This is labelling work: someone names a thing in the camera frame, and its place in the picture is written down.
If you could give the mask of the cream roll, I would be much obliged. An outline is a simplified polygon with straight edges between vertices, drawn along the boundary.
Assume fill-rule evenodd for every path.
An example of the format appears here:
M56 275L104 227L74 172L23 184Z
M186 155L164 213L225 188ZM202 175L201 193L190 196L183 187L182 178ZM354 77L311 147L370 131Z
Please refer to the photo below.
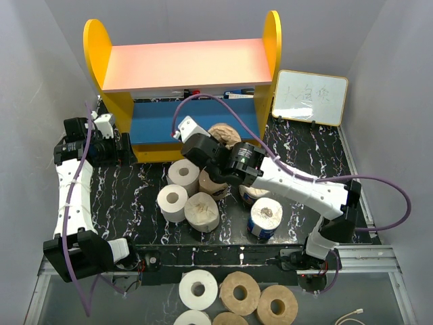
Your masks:
M190 226L199 232L210 233L220 222L219 208L207 193L198 192L189 198L184 213Z
M268 190L247 187L245 185L240 185L238 188L241 199L248 207L251 207L258 199L266 197L270 194L270 191Z

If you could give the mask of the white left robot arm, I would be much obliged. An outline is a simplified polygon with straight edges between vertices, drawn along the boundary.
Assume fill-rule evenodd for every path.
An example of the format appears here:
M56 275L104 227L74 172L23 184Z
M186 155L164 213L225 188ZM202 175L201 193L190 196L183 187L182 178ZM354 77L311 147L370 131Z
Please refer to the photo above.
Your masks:
M59 209L53 239L44 242L43 254L65 282L71 277L64 259L66 246L78 279L116 269L132 270L139 264L138 251L128 238L104 240L93 227L91 177L94 169L131 165L129 134L114 135L114 115L92 114L92 132L86 118L64 121L65 136L53 150L59 180Z

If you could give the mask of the cream roll front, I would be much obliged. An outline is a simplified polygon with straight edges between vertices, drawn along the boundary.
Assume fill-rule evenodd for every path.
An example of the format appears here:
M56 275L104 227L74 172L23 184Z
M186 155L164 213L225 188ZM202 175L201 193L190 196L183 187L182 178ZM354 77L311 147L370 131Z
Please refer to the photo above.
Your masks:
M190 226L199 232L210 233L220 222L219 208L207 193L198 192L189 198L184 213Z

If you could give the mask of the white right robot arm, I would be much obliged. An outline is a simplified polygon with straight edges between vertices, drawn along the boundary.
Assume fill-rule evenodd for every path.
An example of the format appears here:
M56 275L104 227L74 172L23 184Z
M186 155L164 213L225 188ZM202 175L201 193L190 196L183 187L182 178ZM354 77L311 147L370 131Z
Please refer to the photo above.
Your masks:
M314 181L297 169L279 166L263 148L248 142L238 142L228 149L211 135L195 133L182 143L182 156L205 169L213 182L267 190L320 215L302 250L283 258L288 267L317 269L335 246L352 240L359 216L359 182Z

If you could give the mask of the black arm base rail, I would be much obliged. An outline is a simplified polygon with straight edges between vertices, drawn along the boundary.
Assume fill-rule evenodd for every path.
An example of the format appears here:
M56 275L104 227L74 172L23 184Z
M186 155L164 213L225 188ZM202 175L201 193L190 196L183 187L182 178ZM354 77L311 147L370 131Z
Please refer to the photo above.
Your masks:
M187 272L203 269L218 283L232 272L244 272L258 283L278 283L296 286L302 272L324 276L340 270L339 254L328 254L325 262L296 267L294 258L302 251L298 244L247 245L140 245L131 266L116 267L118 272L138 276L143 286L175 284Z

